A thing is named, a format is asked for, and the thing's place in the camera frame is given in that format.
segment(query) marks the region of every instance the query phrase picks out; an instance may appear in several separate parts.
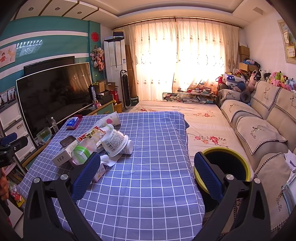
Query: water bottle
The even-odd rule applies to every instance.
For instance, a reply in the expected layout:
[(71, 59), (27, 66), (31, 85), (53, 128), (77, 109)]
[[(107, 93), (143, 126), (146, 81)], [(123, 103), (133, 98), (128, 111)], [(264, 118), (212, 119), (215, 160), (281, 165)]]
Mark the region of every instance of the water bottle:
[(59, 131), (59, 128), (57, 127), (57, 122), (55, 121), (55, 119), (52, 117), (52, 127), (54, 128), (55, 133), (57, 133)]

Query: bed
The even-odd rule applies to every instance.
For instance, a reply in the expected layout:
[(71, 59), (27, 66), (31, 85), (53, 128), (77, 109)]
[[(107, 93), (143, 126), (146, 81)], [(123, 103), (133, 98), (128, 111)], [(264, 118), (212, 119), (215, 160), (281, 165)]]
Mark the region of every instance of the bed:
[[(61, 150), (59, 142), (80, 136), (103, 116), (83, 117), (74, 131), (64, 125), (18, 186), (21, 195), (27, 198), (35, 177), (48, 181), (71, 172), (70, 164), (57, 168), (52, 162)], [(104, 241), (192, 240), (202, 228), (205, 208), (188, 157), (184, 115), (133, 112), (119, 114), (119, 119), (116, 129), (134, 142), (134, 152), (108, 167), (77, 201), (84, 217)], [(62, 226), (70, 230), (57, 199), (54, 206)]]
[(251, 166), (235, 132), (220, 109), (213, 104), (191, 104), (167, 101), (140, 101), (130, 112), (179, 111), (184, 114), (187, 128), (188, 152), (191, 165), (194, 155), (211, 147), (226, 147), (239, 153)]

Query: standing air conditioner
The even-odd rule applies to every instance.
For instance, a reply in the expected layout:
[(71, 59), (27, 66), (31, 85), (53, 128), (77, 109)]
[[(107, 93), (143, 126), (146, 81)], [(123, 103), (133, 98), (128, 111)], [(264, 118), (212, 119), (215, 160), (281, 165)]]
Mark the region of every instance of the standing air conditioner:
[(104, 41), (106, 74), (108, 82), (115, 82), (118, 86), (118, 96), (123, 107), (131, 107), (128, 86), (126, 50), (123, 38), (106, 39)]

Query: yellow trash can rim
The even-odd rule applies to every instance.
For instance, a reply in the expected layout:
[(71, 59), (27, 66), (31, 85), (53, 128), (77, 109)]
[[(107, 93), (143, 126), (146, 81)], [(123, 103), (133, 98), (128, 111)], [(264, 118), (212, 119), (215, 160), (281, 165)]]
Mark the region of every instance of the yellow trash can rim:
[[(234, 150), (231, 150), (231, 149), (228, 149), (228, 148), (225, 148), (225, 147), (212, 147), (212, 148), (208, 148), (206, 150), (204, 150), (202, 153), (204, 155), (208, 154), (208, 153), (211, 153), (211, 152), (214, 152), (214, 151), (222, 151), (222, 152), (226, 152), (226, 153), (229, 153), (229, 154), (232, 154), (234, 155), (237, 159), (240, 160), (240, 162), (243, 164), (244, 166), (244, 169), (246, 171), (246, 181), (250, 181), (251, 180), (251, 170), (250, 170), (250, 167), (248, 165), (248, 163), (246, 162), (246, 160), (240, 155), (238, 154), (236, 151)], [(194, 177), (198, 183), (198, 185), (205, 191), (209, 194), (209, 191), (207, 189), (207, 187), (205, 186), (204, 182), (202, 181), (198, 171), (196, 170), (196, 168), (194, 167), (193, 168), (193, 171), (194, 171)]]

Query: black tv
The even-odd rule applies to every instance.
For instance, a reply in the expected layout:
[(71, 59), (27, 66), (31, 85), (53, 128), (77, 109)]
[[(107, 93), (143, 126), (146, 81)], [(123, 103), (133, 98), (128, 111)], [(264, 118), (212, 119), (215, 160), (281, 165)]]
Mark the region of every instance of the black tv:
[(16, 80), (22, 115), (32, 138), (44, 127), (57, 123), (91, 105), (89, 63), (43, 70)]
[(24, 75), (34, 74), (42, 70), (75, 63), (75, 56), (52, 58), (24, 66)]

